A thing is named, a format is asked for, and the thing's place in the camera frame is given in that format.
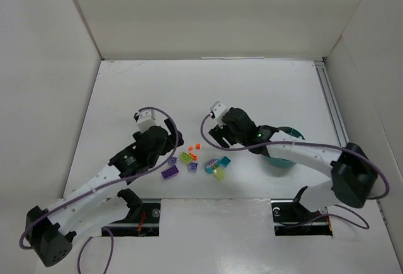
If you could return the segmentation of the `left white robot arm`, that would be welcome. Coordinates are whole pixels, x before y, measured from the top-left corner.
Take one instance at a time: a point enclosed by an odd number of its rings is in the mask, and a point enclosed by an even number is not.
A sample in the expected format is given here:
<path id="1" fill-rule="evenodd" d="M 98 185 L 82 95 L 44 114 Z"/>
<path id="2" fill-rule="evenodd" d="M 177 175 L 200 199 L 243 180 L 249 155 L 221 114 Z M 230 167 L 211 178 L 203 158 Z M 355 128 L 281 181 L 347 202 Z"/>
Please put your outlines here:
<path id="1" fill-rule="evenodd" d="M 19 246 L 32 250 L 46 267 L 62 261 L 82 238 L 110 222 L 136 217 L 142 200 L 130 189 L 137 178 L 158 170 L 162 156 L 173 156 L 183 145 L 171 118 L 158 126 L 153 119 L 137 120 L 134 142 L 113 156 L 87 183 L 47 208 L 33 207 L 26 215 Z"/>

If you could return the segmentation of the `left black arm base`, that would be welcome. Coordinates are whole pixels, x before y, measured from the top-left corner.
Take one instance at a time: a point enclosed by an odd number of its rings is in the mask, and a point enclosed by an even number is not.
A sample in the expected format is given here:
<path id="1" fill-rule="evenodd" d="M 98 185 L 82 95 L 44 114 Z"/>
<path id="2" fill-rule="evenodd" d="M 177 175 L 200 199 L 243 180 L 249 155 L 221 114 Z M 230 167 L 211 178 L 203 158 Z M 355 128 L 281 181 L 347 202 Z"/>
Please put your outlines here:
<path id="1" fill-rule="evenodd" d="M 107 225 L 106 228 L 116 237 L 157 237 L 161 216 L 161 200 L 141 199 L 132 190 L 118 192 L 123 200 L 124 217 Z"/>

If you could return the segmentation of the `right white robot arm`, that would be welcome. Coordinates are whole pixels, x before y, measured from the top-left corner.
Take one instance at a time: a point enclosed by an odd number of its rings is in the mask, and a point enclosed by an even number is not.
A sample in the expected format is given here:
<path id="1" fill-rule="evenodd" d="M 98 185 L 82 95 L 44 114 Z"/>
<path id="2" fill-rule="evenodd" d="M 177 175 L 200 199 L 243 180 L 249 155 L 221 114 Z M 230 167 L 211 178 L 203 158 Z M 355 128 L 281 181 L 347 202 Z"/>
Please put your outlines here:
<path id="1" fill-rule="evenodd" d="M 380 176 L 360 146 L 346 147 L 309 143 L 269 125 L 257 126 L 240 108 L 227 108 L 218 102 L 209 118 L 216 126 L 209 131 L 213 147 L 223 151 L 247 150 L 253 154 L 284 159 L 317 171 L 327 180 L 315 186 L 303 186 L 293 204 L 309 212 L 343 203 L 362 208 Z"/>

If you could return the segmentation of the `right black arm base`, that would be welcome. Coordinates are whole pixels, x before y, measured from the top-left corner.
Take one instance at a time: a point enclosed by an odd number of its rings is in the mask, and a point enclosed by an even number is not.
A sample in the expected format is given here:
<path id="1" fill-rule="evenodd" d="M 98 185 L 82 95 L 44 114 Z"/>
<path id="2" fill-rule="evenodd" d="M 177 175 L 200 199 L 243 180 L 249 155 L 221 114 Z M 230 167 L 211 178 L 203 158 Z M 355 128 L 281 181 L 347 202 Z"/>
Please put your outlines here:
<path id="1" fill-rule="evenodd" d="M 310 212 L 292 200 L 272 200 L 271 208 L 276 236 L 333 236 L 328 217 L 309 222 L 319 211 Z"/>

